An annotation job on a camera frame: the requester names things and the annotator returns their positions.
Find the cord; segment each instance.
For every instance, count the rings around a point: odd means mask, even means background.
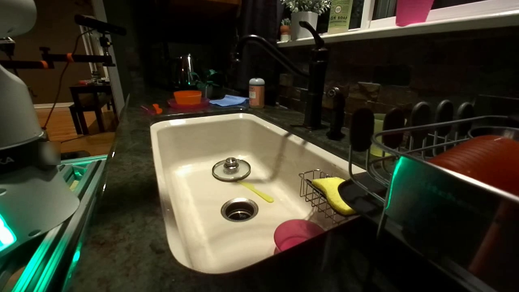
[[[88,34],[88,32],[91,32],[91,31],[83,31],[81,34],[78,34],[78,37],[76,37],[76,40],[75,40],[75,47],[73,47],[73,50],[71,50],[71,55],[75,55],[75,53],[76,53],[76,50],[78,50],[78,44],[79,44],[79,39],[81,39],[84,34]],[[50,122],[50,117],[52,117],[52,113],[54,113],[54,109],[55,109],[55,105],[57,105],[57,104],[58,104],[58,100],[60,100],[62,83],[63,83],[65,71],[68,70],[68,65],[70,65],[70,62],[67,62],[67,63],[65,63],[65,66],[63,66],[63,70],[62,70],[62,73],[60,73],[60,78],[58,78],[58,89],[57,89],[57,94],[55,94],[55,97],[54,97],[54,102],[52,102],[52,107],[50,107],[50,112],[49,112],[49,115],[47,115],[47,120],[45,120],[45,123],[44,123],[44,130],[47,130],[47,125],[49,125],[49,122]]]

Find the sink drain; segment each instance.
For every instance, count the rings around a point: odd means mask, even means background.
[[[234,198],[222,206],[222,216],[227,221],[243,222],[258,214],[258,204],[248,198]]]

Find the farmhouse sink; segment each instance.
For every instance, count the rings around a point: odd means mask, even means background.
[[[347,161],[251,113],[159,122],[151,141],[169,246],[178,263],[206,274],[273,256],[276,227],[313,214],[298,173],[349,178]],[[229,157],[238,172],[219,169]]]

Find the chair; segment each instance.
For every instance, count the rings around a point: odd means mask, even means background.
[[[73,105],[70,105],[70,113],[75,122],[75,128],[78,135],[89,135],[84,112],[96,112],[96,122],[99,125],[99,131],[105,131],[102,112],[101,109],[107,105],[114,110],[117,122],[117,110],[112,97],[110,84],[86,84],[86,86],[71,86],[70,94],[73,99]]]

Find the shelf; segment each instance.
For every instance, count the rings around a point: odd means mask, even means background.
[[[456,31],[490,29],[519,24],[519,0],[483,0],[467,5],[431,10],[427,23],[396,26],[396,19],[383,18],[370,23],[365,29],[323,34],[326,44],[367,40],[381,37],[401,37],[418,34],[438,34]],[[313,39],[277,42],[279,47],[311,45]]]

